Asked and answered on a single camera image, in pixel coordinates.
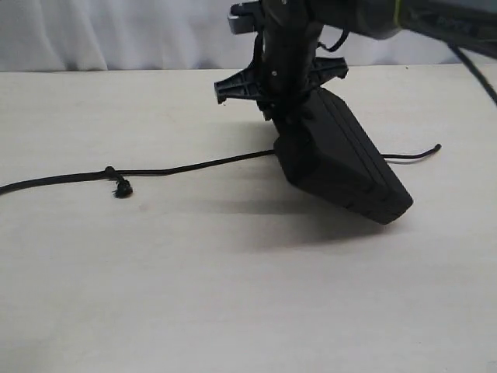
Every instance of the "black plastic housing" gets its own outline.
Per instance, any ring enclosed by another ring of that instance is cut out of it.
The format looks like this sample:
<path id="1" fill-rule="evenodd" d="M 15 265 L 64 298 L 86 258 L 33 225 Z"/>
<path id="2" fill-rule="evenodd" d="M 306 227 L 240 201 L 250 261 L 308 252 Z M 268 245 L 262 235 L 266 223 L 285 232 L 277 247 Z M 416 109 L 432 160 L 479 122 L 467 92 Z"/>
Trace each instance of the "black plastic housing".
<path id="1" fill-rule="evenodd" d="M 274 150 L 292 185 L 383 225 L 412 206 L 342 99 L 319 88 L 297 111 L 273 120 L 280 131 Z"/>

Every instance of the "white curtain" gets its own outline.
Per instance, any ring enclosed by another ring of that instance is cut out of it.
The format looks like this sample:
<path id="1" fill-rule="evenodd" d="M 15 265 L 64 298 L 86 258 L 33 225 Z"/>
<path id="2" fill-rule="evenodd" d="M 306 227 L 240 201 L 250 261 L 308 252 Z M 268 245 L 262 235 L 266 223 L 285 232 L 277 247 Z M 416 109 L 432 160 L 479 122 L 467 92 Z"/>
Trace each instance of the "white curtain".
<path id="1" fill-rule="evenodd" d="M 244 68 L 253 35 L 233 36 L 235 0 L 0 0 L 0 71 Z M 327 28 L 322 41 L 340 32 Z M 455 61 L 446 46 L 404 32 L 352 35 L 337 55 L 351 65 Z"/>

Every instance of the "table surface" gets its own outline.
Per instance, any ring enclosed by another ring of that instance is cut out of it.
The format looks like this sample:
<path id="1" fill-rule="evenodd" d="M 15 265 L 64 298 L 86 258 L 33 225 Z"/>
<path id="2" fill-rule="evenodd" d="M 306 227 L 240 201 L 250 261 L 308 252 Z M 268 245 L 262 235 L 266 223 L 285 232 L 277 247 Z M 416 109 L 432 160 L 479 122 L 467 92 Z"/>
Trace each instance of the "table surface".
<path id="1" fill-rule="evenodd" d="M 497 66 L 484 66 L 497 81 Z M 0 74 L 0 183 L 271 148 L 232 71 Z M 497 369 L 497 109 L 461 66 L 352 68 L 328 88 L 415 199 L 380 227 L 273 157 L 0 197 L 0 371 Z"/>

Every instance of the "cable end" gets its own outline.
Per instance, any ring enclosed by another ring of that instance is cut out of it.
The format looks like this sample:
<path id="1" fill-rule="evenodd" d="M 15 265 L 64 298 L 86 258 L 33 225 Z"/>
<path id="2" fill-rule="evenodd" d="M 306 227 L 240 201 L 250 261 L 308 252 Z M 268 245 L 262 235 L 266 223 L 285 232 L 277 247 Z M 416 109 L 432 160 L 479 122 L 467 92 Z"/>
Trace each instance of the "cable end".
<path id="1" fill-rule="evenodd" d="M 133 194 L 133 187 L 127 180 L 121 180 L 117 183 L 117 189 L 114 190 L 115 198 L 127 198 Z"/>

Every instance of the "black wire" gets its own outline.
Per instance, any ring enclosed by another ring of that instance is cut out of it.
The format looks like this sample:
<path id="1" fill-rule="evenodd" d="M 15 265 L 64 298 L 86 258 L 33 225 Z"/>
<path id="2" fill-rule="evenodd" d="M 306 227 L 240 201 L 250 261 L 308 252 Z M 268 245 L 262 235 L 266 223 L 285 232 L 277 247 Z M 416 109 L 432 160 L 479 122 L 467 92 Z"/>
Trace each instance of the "black wire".
<path id="1" fill-rule="evenodd" d="M 428 155 L 432 155 L 438 152 L 442 146 L 440 144 L 436 145 L 435 148 L 428 150 L 427 152 L 417 154 L 417 155 L 396 155 L 396 154 L 385 154 L 383 158 L 385 159 L 422 159 Z M 244 155 L 236 155 L 234 157 L 216 159 L 214 161 L 196 163 L 188 166 L 174 167 L 171 169 L 120 169 L 115 170 L 112 166 L 106 167 L 104 171 L 97 173 L 73 173 L 69 175 L 51 176 L 44 177 L 41 179 L 33 179 L 27 181 L 21 181 L 19 183 L 13 183 L 0 187 L 0 196 L 3 194 L 16 192 L 19 190 L 25 190 L 34 187 L 43 187 L 48 185 L 58 185 L 58 184 L 68 184 L 68 183 L 80 183 L 83 181 L 96 181 L 96 180 L 114 180 L 117 184 L 117 189 L 114 191 L 114 196 L 116 198 L 126 198 L 133 193 L 133 188 L 128 180 L 124 179 L 124 176 L 168 176 L 177 173 L 186 173 L 189 171 L 195 171 L 198 169 L 206 169 L 208 167 L 225 165 L 233 162 L 240 162 L 246 159 L 253 159 L 264 157 L 267 155 L 274 155 L 274 150 L 265 150 L 263 152 L 248 153 Z"/>
<path id="2" fill-rule="evenodd" d="M 343 30 L 342 35 L 338 39 L 338 41 L 332 47 L 327 47 L 326 44 L 323 44 L 321 41 L 318 41 L 318 48 L 322 48 L 329 53 L 336 52 L 340 47 L 346 42 L 349 37 L 350 32 L 348 30 Z"/>
<path id="3" fill-rule="evenodd" d="M 481 73 L 480 70 L 478 70 L 474 62 L 458 47 L 449 45 L 449 48 L 461 60 L 470 73 L 473 74 L 473 76 L 480 82 L 483 89 L 488 93 L 495 105 L 497 105 L 497 92 L 495 92 L 494 87 L 492 87 L 492 84 L 490 84 L 488 79 Z"/>

